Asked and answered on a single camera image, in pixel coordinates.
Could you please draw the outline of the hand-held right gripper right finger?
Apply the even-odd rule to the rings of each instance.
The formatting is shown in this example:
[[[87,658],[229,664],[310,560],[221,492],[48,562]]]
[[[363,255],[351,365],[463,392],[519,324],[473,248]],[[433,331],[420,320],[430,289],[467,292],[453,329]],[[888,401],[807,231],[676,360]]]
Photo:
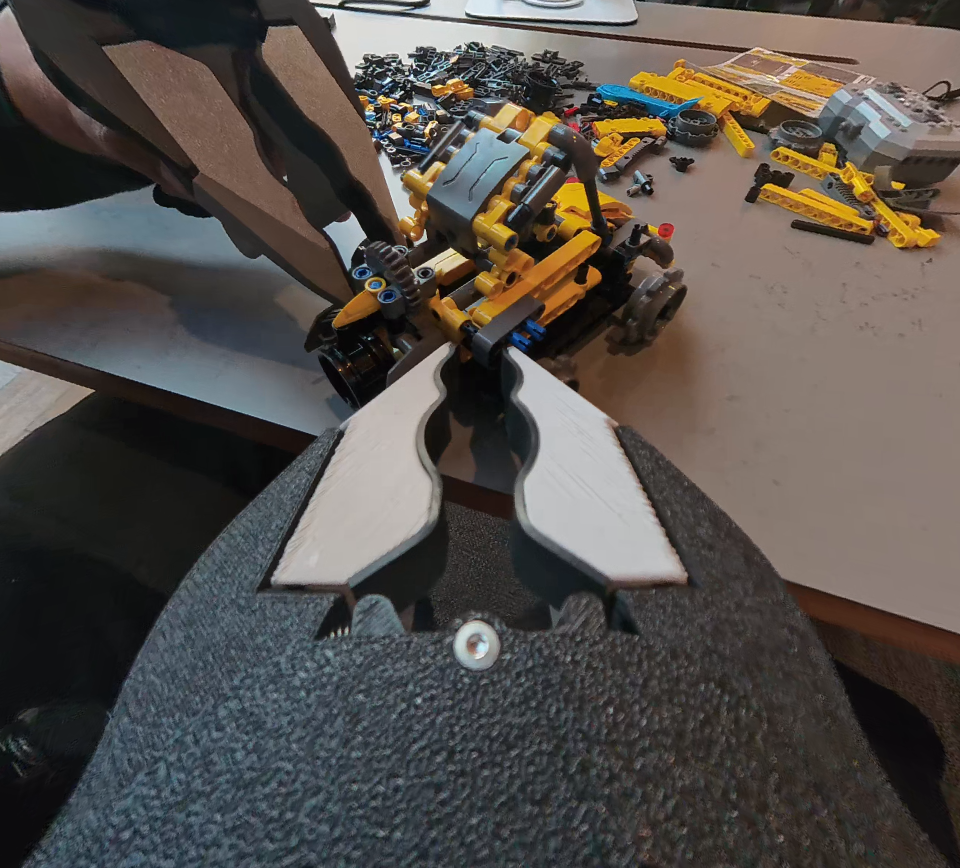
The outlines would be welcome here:
[[[501,363],[519,460],[513,507],[533,574],[600,590],[686,585],[688,572],[618,438],[618,423],[515,347]]]

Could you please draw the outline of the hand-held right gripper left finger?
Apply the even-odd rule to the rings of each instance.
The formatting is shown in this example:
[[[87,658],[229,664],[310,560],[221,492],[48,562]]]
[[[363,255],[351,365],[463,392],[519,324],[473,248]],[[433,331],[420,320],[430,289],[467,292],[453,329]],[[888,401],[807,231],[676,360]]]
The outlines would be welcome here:
[[[402,584],[391,567],[438,531],[442,480],[436,464],[449,436],[443,372],[455,346],[442,343],[340,428],[330,456],[283,543],[270,586],[356,593]]]

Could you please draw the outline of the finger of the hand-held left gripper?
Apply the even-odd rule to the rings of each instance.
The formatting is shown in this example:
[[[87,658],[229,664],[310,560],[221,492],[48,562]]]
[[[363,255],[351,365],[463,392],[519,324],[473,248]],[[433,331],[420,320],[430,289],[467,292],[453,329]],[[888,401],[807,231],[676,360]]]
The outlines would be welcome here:
[[[328,226],[347,213],[327,176],[286,152],[223,45],[138,40],[102,49],[196,168],[194,196],[238,245],[257,250],[334,305],[351,297]]]
[[[402,241],[356,99],[299,26],[267,28],[258,54],[258,106],[275,127],[288,187],[315,227],[353,214],[367,238]]]

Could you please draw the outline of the yellow toy vehicle model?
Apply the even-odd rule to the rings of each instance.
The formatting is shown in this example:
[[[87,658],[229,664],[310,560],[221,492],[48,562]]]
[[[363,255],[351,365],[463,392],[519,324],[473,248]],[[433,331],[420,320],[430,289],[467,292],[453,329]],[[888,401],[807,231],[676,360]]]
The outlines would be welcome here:
[[[553,372],[601,329],[615,351],[653,345],[688,295],[673,228],[626,231],[632,211],[600,191],[600,163],[554,113],[503,103],[469,111],[407,168],[404,243],[358,247],[351,298],[318,315],[305,343],[348,409],[443,343],[469,366],[496,369],[514,346],[486,368],[473,335],[525,295],[544,302],[546,335],[520,351]]]

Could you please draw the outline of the dark grey beam blue pins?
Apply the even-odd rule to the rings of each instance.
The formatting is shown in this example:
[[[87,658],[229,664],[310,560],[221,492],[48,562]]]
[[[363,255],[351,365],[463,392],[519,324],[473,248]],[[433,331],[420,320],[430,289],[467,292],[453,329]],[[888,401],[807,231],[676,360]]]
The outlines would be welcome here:
[[[531,344],[546,338],[546,328],[540,324],[545,310],[545,303],[532,295],[525,295],[503,308],[489,322],[478,326],[472,335],[469,350],[473,359],[491,368],[498,363],[504,347],[527,353]]]

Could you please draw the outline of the grey desk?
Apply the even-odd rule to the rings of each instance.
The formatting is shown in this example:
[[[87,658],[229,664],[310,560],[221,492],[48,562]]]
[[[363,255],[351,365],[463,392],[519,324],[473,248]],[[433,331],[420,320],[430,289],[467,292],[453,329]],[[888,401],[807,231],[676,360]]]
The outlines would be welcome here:
[[[645,159],[688,294],[653,346],[577,352],[637,429],[800,586],[817,620],[958,663],[958,230],[864,246],[744,202],[722,138]],[[66,381],[171,397],[301,450],[350,410],[306,330],[323,302],[149,191],[2,214],[2,348]]]
[[[320,9],[336,9],[340,0],[309,0]],[[497,16],[469,17],[468,0],[431,0],[420,9],[378,6],[361,0],[362,11],[433,22],[486,25],[556,34],[600,35],[601,27],[580,22],[549,22],[542,18],[510,21]],[[957,29],[888,22],[811,17],[754,10],[728,10],[643,2],[637,21],[614,25],[619,41],[690,44],[694,48],[737,53],[763,47],[798,58],[876,67],[918,57],[921,65],[958,62]]]

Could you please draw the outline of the person's left hand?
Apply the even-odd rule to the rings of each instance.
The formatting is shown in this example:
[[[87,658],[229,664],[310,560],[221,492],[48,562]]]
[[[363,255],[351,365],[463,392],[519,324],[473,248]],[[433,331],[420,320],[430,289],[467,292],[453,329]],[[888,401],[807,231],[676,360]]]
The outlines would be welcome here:
[[[168,195],[188,200],[176,172],[125,133],[93,119],[66,98],[35,60],[13,11],[1,14],[2,101],[19,119],[53,142],[81,154],[124,166]]]

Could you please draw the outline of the pile of small bricks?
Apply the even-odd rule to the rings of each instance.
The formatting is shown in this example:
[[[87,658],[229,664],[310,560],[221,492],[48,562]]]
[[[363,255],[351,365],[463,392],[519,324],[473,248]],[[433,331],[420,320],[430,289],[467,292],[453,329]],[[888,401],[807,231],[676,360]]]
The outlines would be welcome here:
[[[579,94],[595,89],[580,60],[550,49],[527,57],[479,41],[448,50],[417,46],[406,56],[366,53],[354,66],[353,81],[375,150],[415,159],[470,111],[494,115],[503,103],[531,111],[521,104],[520,84],[534,69],[562,84],[548,113],[564,117]]]

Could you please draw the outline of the black wheel rim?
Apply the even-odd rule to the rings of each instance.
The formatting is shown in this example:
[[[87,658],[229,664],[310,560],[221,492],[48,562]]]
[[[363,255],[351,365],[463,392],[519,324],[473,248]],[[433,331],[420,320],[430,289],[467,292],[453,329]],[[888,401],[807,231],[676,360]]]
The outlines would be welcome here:
[[[563,95],[561,82],[540,69],[527,71],[519,85],[520,104],[537,115],[552,111]]]

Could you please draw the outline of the yellow beam with grey rack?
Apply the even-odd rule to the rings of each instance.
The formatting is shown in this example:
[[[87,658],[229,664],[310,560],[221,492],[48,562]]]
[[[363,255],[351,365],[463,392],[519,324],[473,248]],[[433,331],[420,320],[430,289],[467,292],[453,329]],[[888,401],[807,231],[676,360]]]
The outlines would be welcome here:
[[[602,159],[598,171],[605,178],[613,178],[615,173],[623,174],[630,167],[637,165],[645,152],[657,153],[665,146],[665,134],[648,133],[631,138]]]

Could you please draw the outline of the yellow curved panel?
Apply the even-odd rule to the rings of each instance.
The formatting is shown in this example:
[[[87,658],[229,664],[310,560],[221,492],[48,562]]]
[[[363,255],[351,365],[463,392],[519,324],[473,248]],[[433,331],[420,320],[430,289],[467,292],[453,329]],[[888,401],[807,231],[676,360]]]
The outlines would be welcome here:
[[[624,139],[633,137],[665,138],[666,124],[656,117],[600,119],[592,122],[594,137],[603,139],[614,134]]]

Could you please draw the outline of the blue brick separator tool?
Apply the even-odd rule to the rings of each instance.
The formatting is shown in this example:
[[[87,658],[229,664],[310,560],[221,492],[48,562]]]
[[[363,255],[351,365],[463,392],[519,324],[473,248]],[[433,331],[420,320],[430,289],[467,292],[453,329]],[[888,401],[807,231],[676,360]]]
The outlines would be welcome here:
[[[595,88],[595,93],[603,100],[615,104],[633,104],[641,106],[648,115],[666,120],[676,118],[679,113],[696,108],[701,97],[694,97],[678,103],[666,101],[639,91],[636,91],[628,85],[621,84],[600,84]]]

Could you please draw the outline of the yellow beam assembly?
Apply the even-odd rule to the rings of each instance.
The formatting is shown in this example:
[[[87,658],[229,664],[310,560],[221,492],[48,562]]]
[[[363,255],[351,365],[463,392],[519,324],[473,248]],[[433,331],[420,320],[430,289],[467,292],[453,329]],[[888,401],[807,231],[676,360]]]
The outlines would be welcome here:
[[[872,176],[851,164],[836,168],[786,149],[774,152],[774,160],[778,167],[757,167],[745,202],[791,213],[799,231],[863,243],[883,238],[900,250],[932,249],[941,241],[921,215],[884,199]]]

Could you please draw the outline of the grey wheel hub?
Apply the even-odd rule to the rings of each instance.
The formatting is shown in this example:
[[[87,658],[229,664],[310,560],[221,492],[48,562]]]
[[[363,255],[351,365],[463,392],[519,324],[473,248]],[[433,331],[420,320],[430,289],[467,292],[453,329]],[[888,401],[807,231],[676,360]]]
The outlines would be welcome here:
[[[719,135],[717,117],[698,107],[684,108],[666,121],[667,138],[689,147],[703,147]]]
[[[784,148],[817,159],[825,136],[822,129],[809,119],[789,118],[769,132],[769,142],[772,150]]]

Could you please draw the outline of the heap of yellow long beams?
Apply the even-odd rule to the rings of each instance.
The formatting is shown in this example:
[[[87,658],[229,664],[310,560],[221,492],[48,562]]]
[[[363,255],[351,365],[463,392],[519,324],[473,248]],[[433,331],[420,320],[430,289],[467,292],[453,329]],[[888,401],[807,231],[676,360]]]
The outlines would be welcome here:
[[[741,120],[761,119],[772,103],[769,98],[739,84],[714,77],[688,64],[683,58],[675,61],[667,74],[637,72],[630,78],[629,88],[674,105],[695,102],[696,107],[717,119],[721,133],[744,159],[754,155],[756,145]]]

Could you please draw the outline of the sticker sheet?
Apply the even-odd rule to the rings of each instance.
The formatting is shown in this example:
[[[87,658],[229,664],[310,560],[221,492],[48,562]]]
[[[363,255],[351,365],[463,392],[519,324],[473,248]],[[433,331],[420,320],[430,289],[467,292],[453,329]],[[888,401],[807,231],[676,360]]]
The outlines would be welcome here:
[[[802,117],[816,119],[834,94],[877,78],[843,65],[789,56],[754,47],[718,64],[694,65],[679,59],[675,69],[690,80],[732,85]]]

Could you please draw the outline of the light grey motor block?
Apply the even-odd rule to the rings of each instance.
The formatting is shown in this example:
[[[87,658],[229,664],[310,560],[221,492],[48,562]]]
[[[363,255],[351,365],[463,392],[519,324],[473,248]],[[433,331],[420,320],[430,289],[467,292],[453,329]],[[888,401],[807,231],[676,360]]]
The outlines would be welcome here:
[[[958,122],[898,82],[853,82],[831,95],[816,119],[824,138],[862,172],[886,170],[909,189],[939,185],[959,166]]]

